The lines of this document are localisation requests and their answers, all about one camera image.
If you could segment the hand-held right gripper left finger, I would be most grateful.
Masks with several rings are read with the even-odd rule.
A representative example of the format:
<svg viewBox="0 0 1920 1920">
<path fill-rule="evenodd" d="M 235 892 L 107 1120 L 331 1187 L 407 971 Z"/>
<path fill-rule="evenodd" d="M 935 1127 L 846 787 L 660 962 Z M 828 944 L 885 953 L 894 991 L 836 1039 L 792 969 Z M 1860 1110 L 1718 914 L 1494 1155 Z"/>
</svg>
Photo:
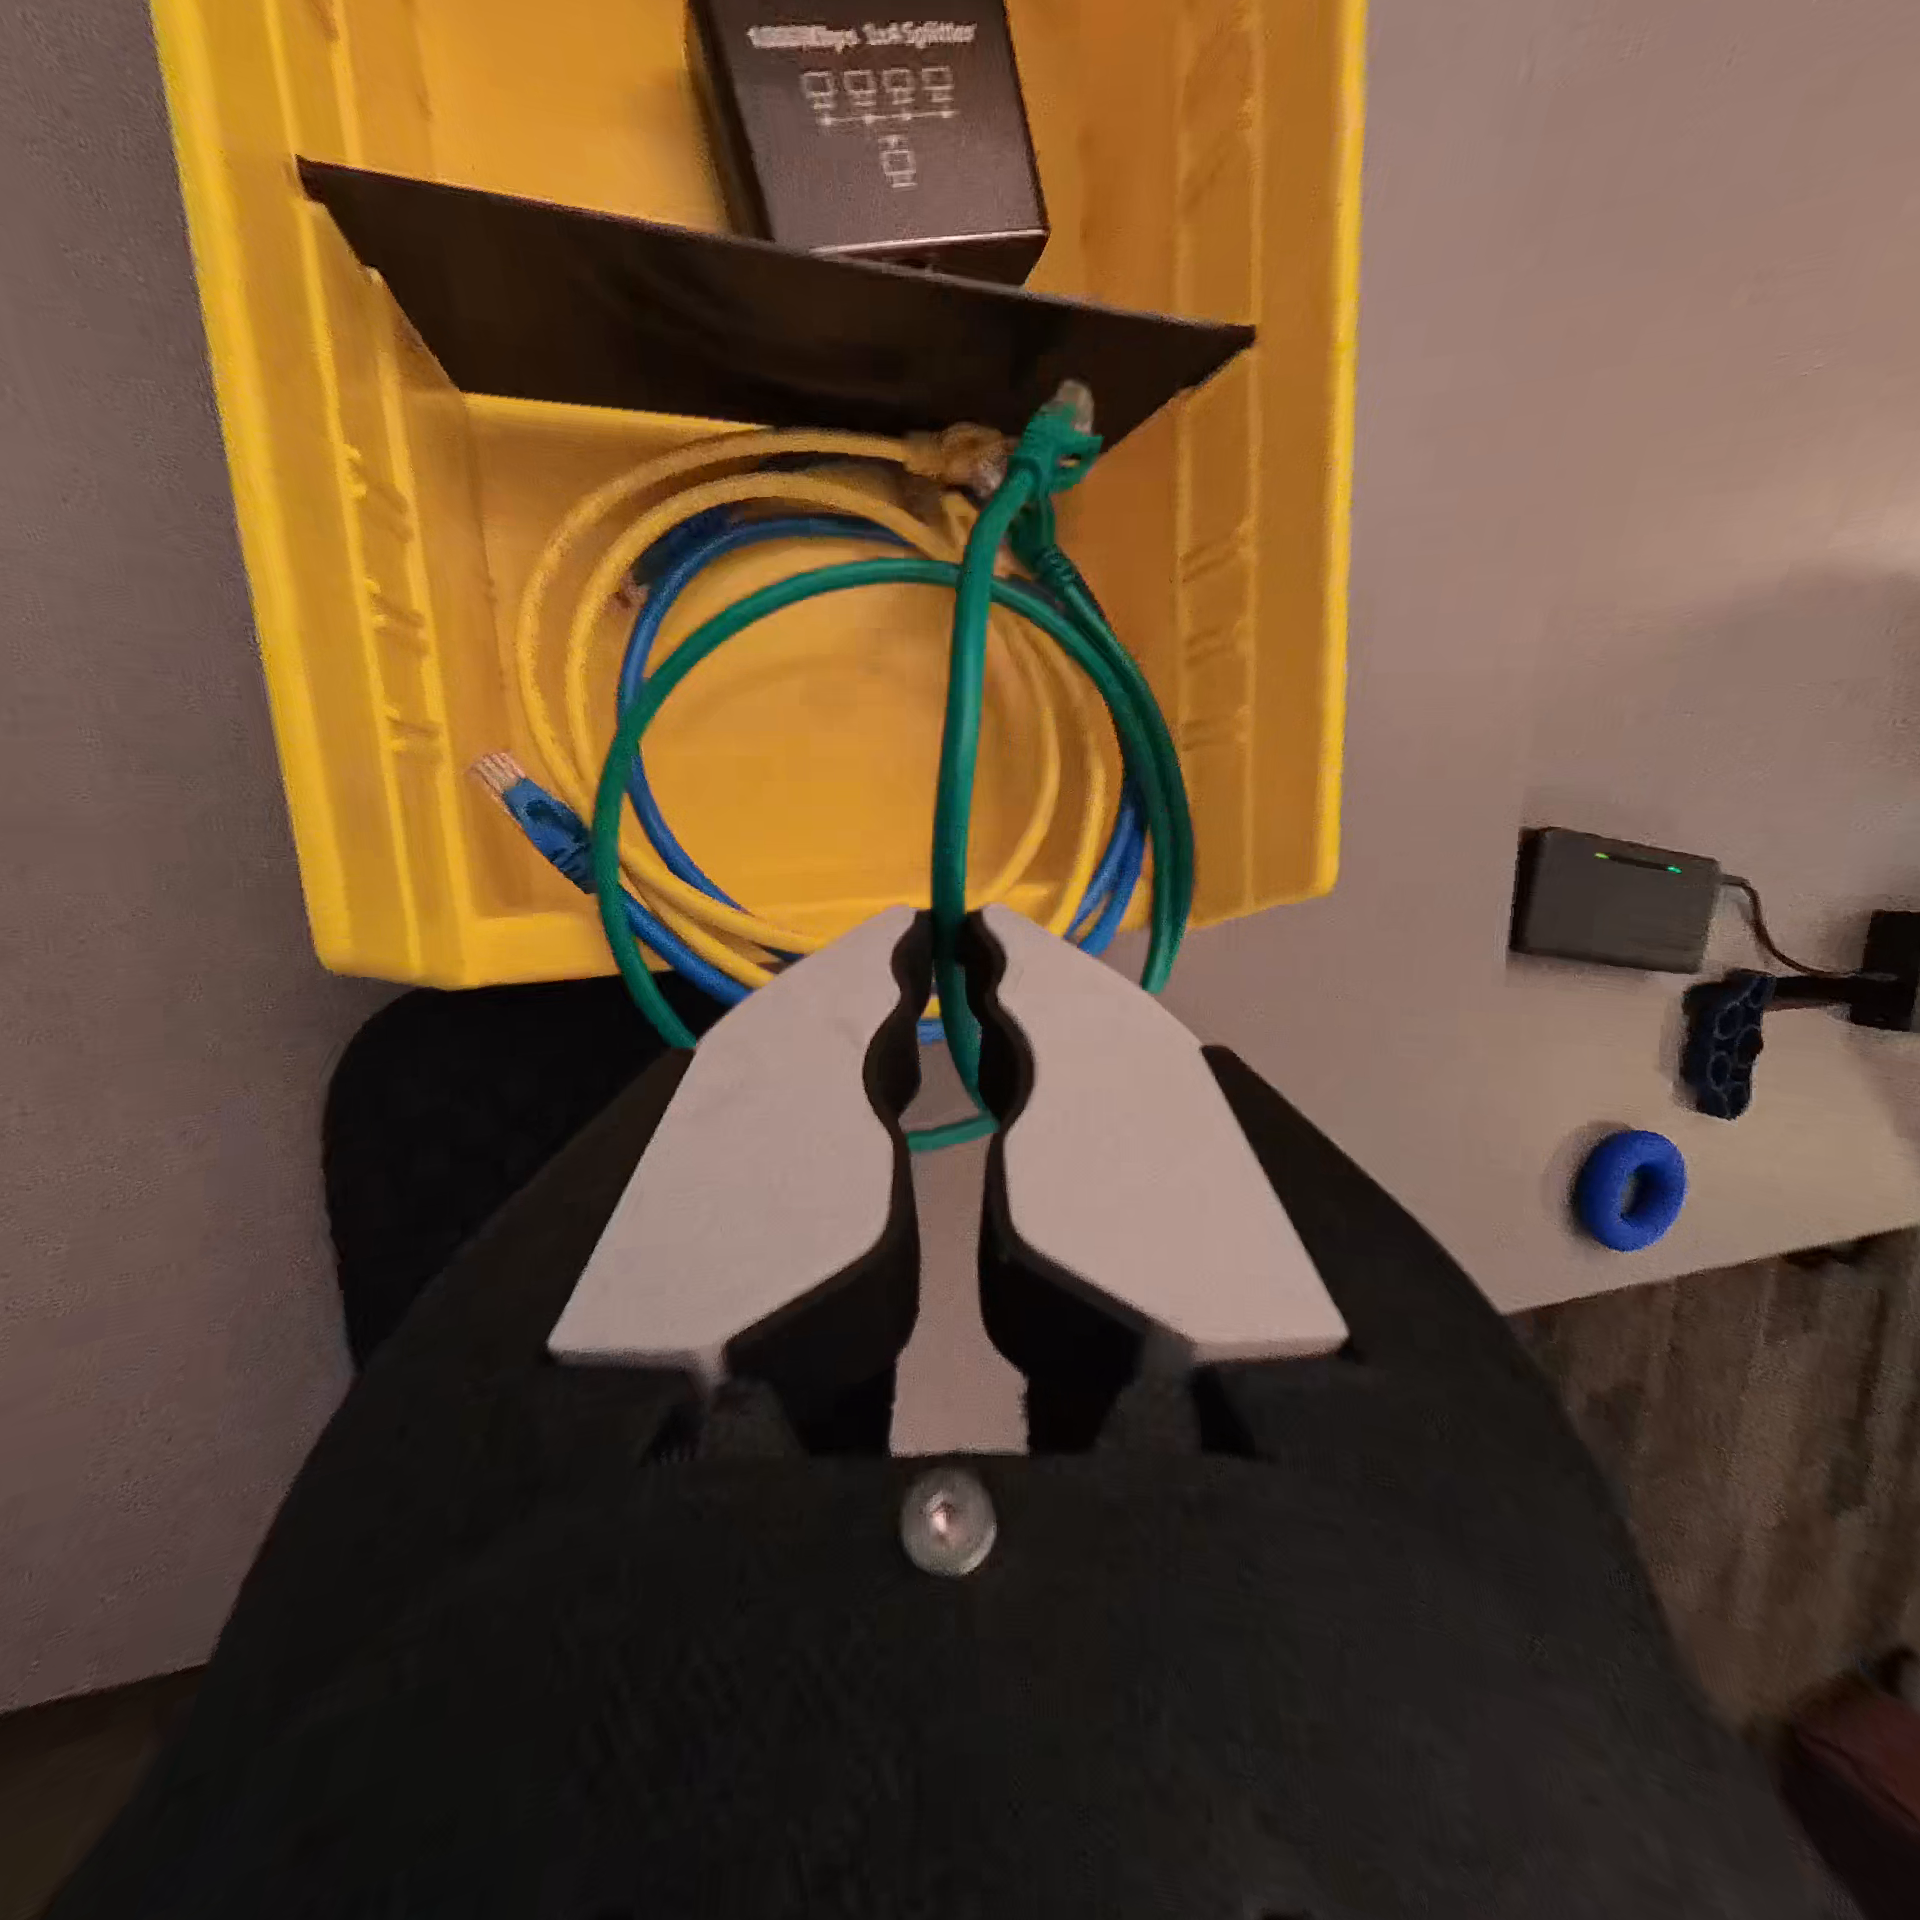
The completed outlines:
<svg viewBox="0 0 1920 1920">
<path fill-rule="evenodd" d="M 555 1361 L 769 1390 L 825 1451 L 885 1447 L 921 1308 L 904 1113 L 921 916 L 780 971 L 687 1054 L 548 1331 Z"/>
</svg>

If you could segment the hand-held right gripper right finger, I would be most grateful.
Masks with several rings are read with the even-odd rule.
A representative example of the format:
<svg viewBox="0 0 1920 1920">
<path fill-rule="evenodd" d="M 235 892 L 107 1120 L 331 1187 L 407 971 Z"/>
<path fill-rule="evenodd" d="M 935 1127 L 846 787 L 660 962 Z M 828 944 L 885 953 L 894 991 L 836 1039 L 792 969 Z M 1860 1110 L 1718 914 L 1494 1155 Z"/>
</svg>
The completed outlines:
<svg viewBox="0 0 1920 1920">
<path fill-rule="evenodd" d="M 1202 1041 L 1009 908 L 974 912 L 961 955 L 995 1118 L 979 1306 L 1028 1450 L 1093 1450 L 1141 1379 L 1339 1354 L 1348 1322 Z"/>
</svg>

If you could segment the yellow plastic bin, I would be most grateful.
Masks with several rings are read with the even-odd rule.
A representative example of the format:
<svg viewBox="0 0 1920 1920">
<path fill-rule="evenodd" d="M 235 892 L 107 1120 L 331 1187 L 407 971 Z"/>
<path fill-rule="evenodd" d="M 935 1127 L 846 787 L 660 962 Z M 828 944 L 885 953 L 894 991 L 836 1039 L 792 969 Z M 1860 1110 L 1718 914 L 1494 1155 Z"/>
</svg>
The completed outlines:
<svg viewBox="0 0 1920 1920">
<path fill-rule="evenodd" d="M 307 921 L 340 974 L 612 971 L 588 887 L 483 762 L 588 815 L 676 543 L 748 538 L 660 603 L 654 659 L 810 565 L 958 561 L 980 456 L 1018 440 L 466 393 L 302 187 L 310 158 L 759 240 L 689 5 L 152 7 Z M 1068 380 L 1104 447 L 1057 513 L 1165 712 L 1193 921 L 1312 900 L 1339 862 L 1365 4 L 1004 5 L 1051 224 L 1009 287 L 1257 329 L 1116 441 Z"/>
</svg>

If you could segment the black ethernet splitter box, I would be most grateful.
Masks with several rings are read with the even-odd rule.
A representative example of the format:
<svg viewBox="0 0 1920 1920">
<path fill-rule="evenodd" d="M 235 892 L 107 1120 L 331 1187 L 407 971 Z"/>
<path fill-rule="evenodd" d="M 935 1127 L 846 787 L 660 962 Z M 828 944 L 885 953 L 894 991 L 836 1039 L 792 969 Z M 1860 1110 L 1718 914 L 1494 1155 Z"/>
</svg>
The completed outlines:
<svg viewBox="0 0 1920 1920">
<path fill-rule="evenodd" d="M 690 1 L 685 45 L 736 231 L 1028 281 L 1051 221 L 1003 1 Z"/>
</svg>

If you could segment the grey power box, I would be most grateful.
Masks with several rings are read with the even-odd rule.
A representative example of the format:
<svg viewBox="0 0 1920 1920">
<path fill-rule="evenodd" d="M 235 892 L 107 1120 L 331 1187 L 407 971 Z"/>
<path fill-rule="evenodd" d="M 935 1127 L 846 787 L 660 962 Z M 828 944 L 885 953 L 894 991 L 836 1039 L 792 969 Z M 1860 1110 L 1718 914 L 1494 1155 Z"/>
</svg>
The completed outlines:
<svg viewBox="0 0 1920 1920">
<path fill-rule="evenodd" d="M 1507 948 L 1693 977 L 1707 960 L 1724 878 L 1710 856 L 1578 827 L 1525 827 Z"/>
</svg>

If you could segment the blue perforated plastic block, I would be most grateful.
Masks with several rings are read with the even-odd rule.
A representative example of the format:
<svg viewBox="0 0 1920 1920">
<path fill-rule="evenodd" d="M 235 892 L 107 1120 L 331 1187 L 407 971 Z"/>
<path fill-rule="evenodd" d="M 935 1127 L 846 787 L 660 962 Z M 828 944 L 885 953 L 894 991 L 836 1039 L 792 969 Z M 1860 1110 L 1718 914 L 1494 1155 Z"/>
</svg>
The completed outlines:
<svg viewBox="0 0 1920 1920">
<path fill-rule="evenodd" d="M 1749 1113 L 1779 985 L 1775 971 L 1735 969 L 1686 987 L 1676 1079 L 1693 1111 L 1718 1122 Z"/>
</svg>

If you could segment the small black block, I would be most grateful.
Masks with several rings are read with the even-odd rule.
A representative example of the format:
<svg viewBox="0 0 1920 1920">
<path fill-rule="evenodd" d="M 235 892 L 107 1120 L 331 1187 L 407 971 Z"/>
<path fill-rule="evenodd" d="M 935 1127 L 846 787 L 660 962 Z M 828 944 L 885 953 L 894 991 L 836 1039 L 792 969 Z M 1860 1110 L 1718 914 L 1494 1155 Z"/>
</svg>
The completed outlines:
<svg viewBox="0 0 1920 1920">
<path fill-rule="evenodd" d="M 1860 993 L 1850 1019 L 1868 1030 L 1919 1033 L 1919 926 L 1920 914 L 1876 908 L 1868 916 Z"/>
</svg>

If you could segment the black bin divider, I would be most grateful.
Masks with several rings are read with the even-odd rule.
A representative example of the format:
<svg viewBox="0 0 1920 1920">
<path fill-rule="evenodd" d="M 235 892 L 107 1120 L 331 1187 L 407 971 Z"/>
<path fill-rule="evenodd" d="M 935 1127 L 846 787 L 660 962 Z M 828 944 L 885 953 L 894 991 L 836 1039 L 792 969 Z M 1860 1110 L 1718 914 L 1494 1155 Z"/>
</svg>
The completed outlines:
<svg viewBox="0 0 1920 1920">
<path fill-rule="evenodd" d="M 1065 381 L 1119 441 L 1257 329 L 301 155 L 465 393 L 775 428 L 1018 436 Z"/>
</svg>

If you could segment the dark red object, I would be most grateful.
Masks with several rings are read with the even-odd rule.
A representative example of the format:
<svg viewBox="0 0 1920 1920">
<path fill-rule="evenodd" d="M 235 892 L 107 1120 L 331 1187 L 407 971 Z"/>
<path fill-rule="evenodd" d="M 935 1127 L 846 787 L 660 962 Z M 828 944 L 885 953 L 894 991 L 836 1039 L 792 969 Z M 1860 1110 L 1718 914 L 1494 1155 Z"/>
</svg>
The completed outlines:
<svg viewBox="0 0 1920 1920">
<path fill-rule="evenodd" d="M 1791 1718 L 1782 1794 L 1868 1917 L 1919 1916 L 1919 1654 L 1897 1646 Z"/>
</svg>

